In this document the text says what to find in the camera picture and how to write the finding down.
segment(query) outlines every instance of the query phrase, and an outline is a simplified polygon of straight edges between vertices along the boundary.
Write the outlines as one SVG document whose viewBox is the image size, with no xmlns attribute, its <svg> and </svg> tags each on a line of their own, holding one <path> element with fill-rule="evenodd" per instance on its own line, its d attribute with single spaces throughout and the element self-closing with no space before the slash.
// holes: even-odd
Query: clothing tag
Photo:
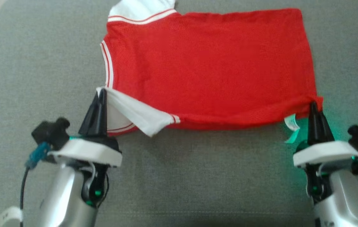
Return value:
<svg viewBox="0 0 358 227">
<path fill-rule="evenodd" d="M 23 213 L 19 207 L 10 207 L 0 214 L 0 227 L 12 219 L 23 221 Z"/>
<path fill-rule="evenodd" d="M 300 131 L 300 126 L 297 125 L 297 122 L 295 120 L 295 114 L 284 118 L 284 122 L 286 123 L 287 127 L 293 131 L 290 138 L 284 142 L 292 144 L 297 139 L 298 132 Z"/>
</svg>

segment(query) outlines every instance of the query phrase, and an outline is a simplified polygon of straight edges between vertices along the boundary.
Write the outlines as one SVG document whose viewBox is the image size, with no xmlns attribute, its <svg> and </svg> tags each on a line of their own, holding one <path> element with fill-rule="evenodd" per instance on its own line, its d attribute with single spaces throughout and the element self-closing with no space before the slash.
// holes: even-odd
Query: gray fabric surface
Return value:
<svg viewBox="0 0 358 227">
<path fill-rule="evenodd" d="M 76 134 L 104 83 L 100 51 L 116 0 L 9 0 L 0 11 L 0 212 L 19 204 L 23 163 L 42 120 L 68 118 Z M 177 10 L 226 13 L 300 8 L 316 84 L 337 139 L 358 124 L 358 0 L 180 0 Z M 298 141 L 306 136 L 306 120 Z M 163 130 L 118 138 L 122 167 L 96 226 L 313 226 L 296 144 L 282 124 L 244 131 Z M 26 226 L 57 168 L 40 164 L 26 185 Z"/>
</svg>

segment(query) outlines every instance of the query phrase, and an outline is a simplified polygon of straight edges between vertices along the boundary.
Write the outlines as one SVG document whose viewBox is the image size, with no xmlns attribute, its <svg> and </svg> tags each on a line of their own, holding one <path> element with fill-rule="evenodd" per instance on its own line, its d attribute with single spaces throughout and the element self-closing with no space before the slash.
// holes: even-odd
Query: blue cable connector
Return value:
<svg viewBox="0 0 358 227">
<path fill-rule="evenodd" d="M 39 144 L 37 148 L 29 155 L 29 159 L 26 161 L 25 167 L 28 167 L 31 170 L 36 168 L 36 165 L 39 163 L 39 161 L 45 158 L 50 150 L 51 147 L 48 143 L 42 142 Z"/>
</svg>

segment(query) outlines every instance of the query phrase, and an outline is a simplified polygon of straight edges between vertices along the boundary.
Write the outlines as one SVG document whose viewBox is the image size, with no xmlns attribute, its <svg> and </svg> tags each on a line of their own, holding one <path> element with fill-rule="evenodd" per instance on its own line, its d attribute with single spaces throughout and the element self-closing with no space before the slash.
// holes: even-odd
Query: folded red garment with white patch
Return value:
<svg viewBox="0 0 358 227">
<path fill-rule="evenodd" d="M 165 126 L 231 130 L 307 116 L 316 94 L 299 9 L 179 14 L 174 0 L 122 0 L 101 43 L 108 134 Z"/>
</svg>

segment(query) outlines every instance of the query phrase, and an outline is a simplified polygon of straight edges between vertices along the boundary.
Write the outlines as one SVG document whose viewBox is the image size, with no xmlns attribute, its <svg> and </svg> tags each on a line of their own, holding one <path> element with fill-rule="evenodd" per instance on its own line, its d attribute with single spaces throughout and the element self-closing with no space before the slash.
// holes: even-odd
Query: black cable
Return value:
<svg viewBox="0 0 358 227">
<path fill-rule="evenodd" d="M 107 193 L 109 192 L 109 176 L 106 173 L 106 191 L 104 192 L 104 196 L 102 198 L 102 200 L 99 202 L 98 208 L 101 206 L 101 204 L 103 203 L 104 199 L 107 196 Z"/>
<path fill-rule="evenodd" d="M 27 173 L 29 172 L 29 170 L 30 168 L 26 167 L 25 174 L 23 175 L 23 179 L 22 179 L 21 197 L 20 197 L 20 209 L 22 212 L 23 212 L 23 196 L 25 194 L 25 184 L 26 184 Z"/>
</svg>

